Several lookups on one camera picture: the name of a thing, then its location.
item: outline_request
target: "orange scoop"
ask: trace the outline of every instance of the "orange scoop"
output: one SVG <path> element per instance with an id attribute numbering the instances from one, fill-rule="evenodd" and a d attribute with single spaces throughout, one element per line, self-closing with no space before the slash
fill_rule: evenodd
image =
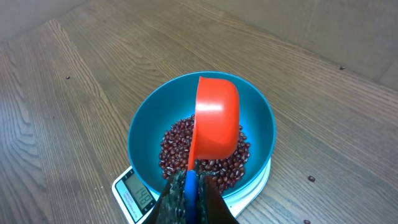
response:
<path id="1" fill-rule="evenodd" d="M 195 159 L 229 157 L 238 137 L 238 90 L 230 81 L 200 77 L 188 170 L 193 169 Z"/>

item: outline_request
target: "blue plastic bowl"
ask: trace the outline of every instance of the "blue plastic bowl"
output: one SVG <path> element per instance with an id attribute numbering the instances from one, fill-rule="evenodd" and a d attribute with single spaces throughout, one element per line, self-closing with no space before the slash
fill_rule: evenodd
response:
<path id="1" fill-rule="evenodd" d="M 195 112 L 199 76 L 223 78 L 235 84 L 239 91 L 240 121 L 243 132 L 251 143 L 250 157 L 245 163 L 245 175 L 227 197 L 250 184 L 271 157 L 276 137 L 276 126 L 271 107 L 261 92 L 252 84 L 223 72 L 195 72 L 174 78 L 151 93 L 134 115 L 127 139 L 127 153 L 135 173 L 152 191 L 160 194 L 166 184 L 159 167 L 160 142 L 166 130 L 179 119 Z"/>

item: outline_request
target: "scoop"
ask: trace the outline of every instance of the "scoop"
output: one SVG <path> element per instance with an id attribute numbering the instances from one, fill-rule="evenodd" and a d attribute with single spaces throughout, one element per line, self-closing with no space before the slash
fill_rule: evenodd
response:
<path id="1" fill-rule="evenodd" d="M 197 196 L 195 159 L 225 159 L 236 149 L 239 137 L 239 94 L 227 80 L 199 78 L 195 123 L 188 160 L 184 197 L 186 219 L 194 223 Z"/>

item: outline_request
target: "wooden floor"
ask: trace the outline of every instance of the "wooden floor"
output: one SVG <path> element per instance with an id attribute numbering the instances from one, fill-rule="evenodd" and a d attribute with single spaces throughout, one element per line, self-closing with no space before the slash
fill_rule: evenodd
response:
<path id="1" fill-rule="evenodd" d="M 88 1 L 1 44 L 0 223 L 126 223 L 131 118 L 199 70 L 249 80 L 277 121 L 239 222 L 396 223 L 398 93 L 196 0 Z"/>

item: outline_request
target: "kitchen scale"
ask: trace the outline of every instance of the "kitchen scale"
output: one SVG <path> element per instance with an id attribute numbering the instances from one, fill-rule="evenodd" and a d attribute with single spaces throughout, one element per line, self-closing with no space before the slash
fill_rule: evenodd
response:
<path id="1" fill-rule="evenodd" d="M 235 218 L 261 193 L 268 181 L 270 171 L 271 159 L 248 186 L 224 198 Z M 145 187 L 132 167 L 129 167 L 113 182 L 112 193 L 130 224 L 143 223 L 159 198 L 159 195 Z"/>

